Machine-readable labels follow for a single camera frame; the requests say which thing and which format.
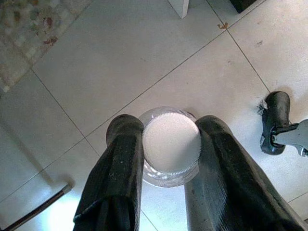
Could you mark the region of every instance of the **black object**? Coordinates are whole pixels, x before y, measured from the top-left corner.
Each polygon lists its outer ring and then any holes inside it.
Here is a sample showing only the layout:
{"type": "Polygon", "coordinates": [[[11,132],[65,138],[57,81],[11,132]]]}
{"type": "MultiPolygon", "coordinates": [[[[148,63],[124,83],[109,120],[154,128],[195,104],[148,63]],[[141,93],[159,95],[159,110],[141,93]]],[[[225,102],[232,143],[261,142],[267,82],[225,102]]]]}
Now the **black object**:
{"type": "Polygon", "coordinates": [[[256,0],[230,0],[238,13],[241,13],[256,0]]]}
{"type": "MultiPolygon", "coordinates": [[[[196,125],[202,139],[199,173],[185,184],[190,231],[308,231],[223,121],[209,115],[196,125]]],[[[139,229],[142,130],[130,115],[111,122],[108,147],[88,177],[74,231],[139,229]]]]}
{"type": "Polygon", "coordinates": [[[91,171],[74,217],[74,231],[138,231],[143,124],[120,115],[109,125],[107,149],[91,171]]]}
{"type": "Polygon", "coordinates": [[[272,135],[277,133],[277,128],[289,126],[290,98],[285,92],[275,91],[267,96],[265,103],[261,149],[267,154],[278,155],[284,151],[285,145],[274,144],[272,135]]]}
{"type": "Polygon", "coordinates": [[[196,125],[199,173],[185,185],[190,231],[308,230],[222,120],[209,115],[196,125]]]}

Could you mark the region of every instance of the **tile grout line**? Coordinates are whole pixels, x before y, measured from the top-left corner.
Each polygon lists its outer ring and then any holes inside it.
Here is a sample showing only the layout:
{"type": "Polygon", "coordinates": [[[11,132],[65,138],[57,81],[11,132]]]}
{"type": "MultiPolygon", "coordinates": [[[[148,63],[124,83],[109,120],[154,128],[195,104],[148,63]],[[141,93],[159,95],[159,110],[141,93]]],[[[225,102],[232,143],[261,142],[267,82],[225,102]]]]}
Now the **tile grout line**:
{"type": "Polygon", "coordinates": [[[259,3],[259,5],[255,6],[251,11],[247,12],[246,14],[244,14],[240,19],[236,20],[231,26],[228,27],[231,28],[232,26],[234,26],[237,22],[239,22],[241,19],[243,19],[244,17],[246,17],[248,14],[250,14],[252,11],[254,11],[256,8],[258,8],[260,5],[262,5],[266,0],[263,0],[262,2],[259,3]]]}
{"type": "Polygon", "coordinates": [[[142,209],[140,209],[140,211],[145,215],[145,217],[148,219],[148,221],[153,225],[154,229],[156,229],[156,231],[158,231],[158,229],[155,227],[155,225],[151,222],[151,220],[148,218],[148,216],[143,212],[142,209]]]}
{"type": "Polygon", "coordinates": [[[42,171],[44,171],[46,168],[48,168],[50,165],[52,165],[54,162],[56,162],[59,158],[61,158],[62,156],[64,156],[67,152],[69,152],[71,149],[73,149],[75,146],[77,146],[79,143],[81,143],[85,138],[82,138],[80,141],[78,141],[76,144],[74,144],[71,148],[69,148],[68,150],[66,150],[63,154],[59,155],[56,159],[54,159],[50,164],[48,164],[46,167],[44,167],[42,170],[40,170],[39,172],[37,172],[36,174],[34,174],[32,177],[30,177],[25,183],[23,183],[21,186],[19,186],[17,189],[15,189],[12,193],[10,193],[8,196],[6,196],[4,199],[2,199],[0,201],[0,204],[6,200],[7,198],[9,198],[10,196],[12,196],[16,191],[18,191],[19,189],[21,189],[25,184],[27,184],[29,181],[31,181],[35,176],[37,176],[38,174],[40,174],[42,171]]]}
{"type": "Polygon", "coordinates": [[[186,58],[184,61],[182,61],[180,64],[178,64],[176,67],[174,67],[172,70],[170,70],[167,74],[165,74],[163,77],[161,77],[159,80],[157,80],[154,84],[152,84],[151,86],[149,86],[147,89],[145,89],[142,93],[140,93],[138,96],[136,96],[135,98],[133,98],[131,101],[129,101],[125,106],[123,106],[121,109],[119,109],[118,111],[116,111],[112,116],[108,117],[103,123],[101,123],[98,127],[96,127],[93,131],[91,131],[87,136],[89,136],[90,134],[92,134],[93,132],[95,132],[100,126],[102,126],[103,124],[105,124],[108,120],[110,120],[112,117],[114,117],[116,114],[118,114],[119,112],[121,112],[124,108],[126,108],[127,106],[129,106],[132,102],[134,102],[137,98],[139,98],[140,96],[142,96],[145,92],[147,92],[148,90],[150,90],[152,87],[154,87],[157,83],[159,83],[161,80],[163,80],[166,76],[168,76],[169,74],[171,74],[175,69],[177,69],[179,66],[181,66],[183,63],[185,63],[187,60],[189,60],[190,58],[192,58],[195,54],[197,54],[200,50],[202,50],[204,47],[206,47],[207,45],[209,45],[211,42],[213,42],[215,39],[217,39],[220,35],[222,35],[225,31],[221,32],[219,35],[217,35],[215,38],[213,38],[212,40],[210,40],[206,45],[202,46],[200,49],[198,49],[196,52],[194,52],[193,54],[191,54],[188,58],[186,58]]]}
{"type": "Polygon", "coordinates": [[[6,45],[7,42],[9,42],[13,49],[25,60],[25,62],[29,65],[29,69],[33,66],[33,64],[31,63],[31,61],[28,59],[28,57],[22,52],[22,50],[20,49],[20,47],[18,47],[15,43],[14,43],[14,40],[7,36],[7,35],[4,35],[3,37],[3,40],[2,42],[4,43],[4,45],[6,45]]]}
{"type": "Polygon", "coordinates": [[[291,201],[289,201],[288,203],[290,203],[290,202],[292,202],[292,201],[296,200],[297,198],[299,198],[299,197],[301,197],[301,196],[303,196],[303,195],[305,195],[305,194],[307,194],[307,193],[308,193],[308,192],[305,192],[305,193],[303,193],[303,194],[301,194],[301,195],[297,196],[296,198],[292,199],[292,200],[291,200],[291,201]]]}
{"type": "Polygon", "coordinates": [[[72,21],[72,23],[70,23],[70,25],[67,27],[67,29],[85,12],[85,10],[94,2],[94,0],[91,0],[87,5],[84,6],[84,8],[81,10],[80,14],[75,15],[73,10],[71,10],[71,8],[68,6],[68,4],[64,1],[64,0],[60,0],[60,3],[65,6],[65,8],[67,9],[67,11],[74,17],[74,20],[72,21]]]}
{"type": "Polygon", "coordinates": [[[240,49],[240,51],[242,52],[243,56],[245,57],[245,59],[248,61],[248,63],[250,64],[250,66],[252,67],[252,69],[255,71],[255,73],[257,74],[257,76],[259,77],[259,79],[261,80],[261,82],[263,83],[263,85],[265,86],[265,88],[268,90],[268,92],[270,93],[269,88],[266,86],[266,84],[264,83],[263,79],[261,78],[261,76],[259,75],[259,73],[257,72],[257,70],[254,68],[254,66],[251,64],[251,62],[249,61],[249,59],[247,58],[247,56],[245,55],[245,53],[243,52],[243,50],[241,49],[241,47],[239,46],[239,44],[235,41],[234,37],[231,35],[230,31],[228,31],[228,34],[231,36],[231,38],[233,39],[233,41],[235,42],[236,46],[240,49]]]}
{"type": "MultiPolygon", "coordinates": [[[[64,108],[60,105],[60,103],[56,100],[56,98],[54,97],[54,95],[50,92],[50,90],[46,87],[46,85],[43,83],[43,81],[39,78],[39,76],[37,75],[37,73],[33,70],[33,68],[31,68],[31,71],[35,74],[35,76],[38,78],[38,80],[41,82],[41,84],[44,86],[44,88],[48,91],[48,93],[51,95],[51,97],[56,101],[56,103],[59,105],[59,107],[62,109],[62,111],[66,114],[66,116],[69,118],[69,120],[74,124],[74,126],[77,128],[77,130],[80,132],[80,134],[82,135],[83,139],[86,139],[85,135],[82,133],[82,131],[77,127],[77,125],[75,124],[75,122],[72,120],[72,118],[68,115],[68,113],[64,110],[64,108]]],[[[88,144],[91,146],[91,148],[94,150],[94,152],[98,155],[97,151],[93,148],[92,144],[90,144],[90,142],[86,139],[86,141],[88,142],[88,144]]]]}
{"type": "Polygon", "coordinates": [[[98,154],[98,152],[95,150],[95,148],[92,146],[92,144],[90,143],[90,141],[88,140],[87,137],[85,137],[85,140],[88,142],[88,144],[90,145],[90,147],[94,150],[94,152],[97,154],[98,158],[100,158],[101,156],[98,154]]]}
{"type": "MultiPolygon", "coordinates": [[[[217,18],[221,21],[221,23],[223,24],[223,21],[220,19],[219,15],[217,14],[217,12],[214,10],[214,8],[212,7],[212,5],[208,2],[208,0],[206,0],[207,3],[209,4],[209,6],[211,7],[212,11],[215,13],[215,15],[217,16],[217,18]]],[[[246,15],[248,15],[250,12],[248,12],[247,14],[245,14],[243,17],[241,17],[239,20],[237,20],[235,23],[233,23],[231,26],[235,25],[238,21],[240,21],[241,19],[243,19],[246,15]]],[[[268,92],[270,93],[269,88],[266,86],[266,84],[264,83],[263,79],[261,78],[261,76],[259,75],[259,73],[257,72],[257,70],[254,68],[254,66],[251,64],[251,62],[249,61],[249,59],[247,58],[247,56],[245,55],[245,53],[243,52],[243,50],[241,49],[241,47],[239,46],[239,44],[235,41],[234,37],[231,35],[229,28],[228,27],[226,29],[226,31],[228,32],[228,34],[231,36],[231,38],[233,39],[233,41],[235,42],[236,46],[240,49],[241,53],[243,54],[243,56],[245,57],[245,59],[248,61],[248,63],[250,64],[250,66],[252,67],[252,69],[254,70],[254,72],[257,74],[257,76],[259,77],[259,79],[261,80],[261,82],[263,83],[263,85],[265,86],[265,88],[268,90],[268,92]]]]}
{"type": "MultiPolygon", "coordinates": [[[[210,2],[208,2],[208,0],[205,0],[209,6],[211,7],[211,9],[214,11],[214,13],[216,14],[216,16],[218,17],[218,19],[221,21],[221,23],[223,23],[223,21],[220,19],[219,15],[216,13],[216,11],[214,10],[214,7],[211,5],[210,2]]],[[[252,10],[250,10],[249,12],[247,12],[246,14],[244,14],[241,18],[239,18],[238,20],[236,20],[232,25],[228,26],[228,29],[231,28],[232,26],[234,26],[237,22],[239,22],[240,20],[242,20],[244,17],[246,17],[248,14],[250,14],[252,11],[254,11],[257,7],[259,7],[262,3],[264,3],[266,0],[263,0],[262,2],[260,2],[257,6],[255,6],[252,10]]]]}

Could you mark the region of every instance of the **small dry leaf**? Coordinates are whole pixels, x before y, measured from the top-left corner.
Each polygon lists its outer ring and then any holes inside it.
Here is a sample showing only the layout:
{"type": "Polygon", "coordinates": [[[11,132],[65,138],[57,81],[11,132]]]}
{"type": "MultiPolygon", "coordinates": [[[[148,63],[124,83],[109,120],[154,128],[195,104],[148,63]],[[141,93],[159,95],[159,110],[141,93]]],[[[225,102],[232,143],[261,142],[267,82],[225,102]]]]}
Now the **small dry leaf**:
{"type": "Polygon", "coordinates": [[[50,44],[53,46],[56,41],[58,41],[58,38],[56,36],[51,36],[49,39],[44,41],[44,44],[50,44]]]}
{"type": "Polygon", "coordinates": [[[219,29],[227,29],[228,23],[223,24],[222,26],[220,24],[217,25],[219,29]]]}
{"type": "Polygon", "coordinates": [[[49,28],[51,28],[51,26],[52,26],[52,19],[50,17],[48,17],[46,19],[46,22],[47,22],[47,25],[49,26],[49,28]]]}
{"type": "Polygon", "coordinates": [[[14,19],[16,22],[19,22],[21,18],[20,12],[19,11],[14,11],[14,19]]]}

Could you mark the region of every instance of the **patterned rug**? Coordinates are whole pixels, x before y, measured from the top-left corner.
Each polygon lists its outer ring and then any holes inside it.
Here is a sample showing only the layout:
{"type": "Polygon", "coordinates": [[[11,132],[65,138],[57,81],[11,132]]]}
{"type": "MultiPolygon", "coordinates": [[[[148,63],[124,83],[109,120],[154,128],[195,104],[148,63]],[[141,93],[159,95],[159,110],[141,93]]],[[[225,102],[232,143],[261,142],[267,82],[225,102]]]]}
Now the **patterned rug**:
{"type": "Polygon", "coordinates": [[[92,0],[0,0],[0,89],[7,92],[92,0]]]}

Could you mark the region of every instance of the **jar lid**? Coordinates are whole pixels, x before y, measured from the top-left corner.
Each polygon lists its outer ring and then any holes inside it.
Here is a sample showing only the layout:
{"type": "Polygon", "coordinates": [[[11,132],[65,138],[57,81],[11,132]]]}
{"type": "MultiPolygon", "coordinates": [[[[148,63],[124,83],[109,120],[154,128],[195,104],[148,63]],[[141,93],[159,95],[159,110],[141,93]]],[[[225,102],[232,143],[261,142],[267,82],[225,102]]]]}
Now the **jar lid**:
{"type": "Polygon", "coordinates": [[[179,113],[164,113],[151,120],[143,131],[142,144],[149,165],[170,175],[194,168],[201,151],[198,127],[179,113]]]}

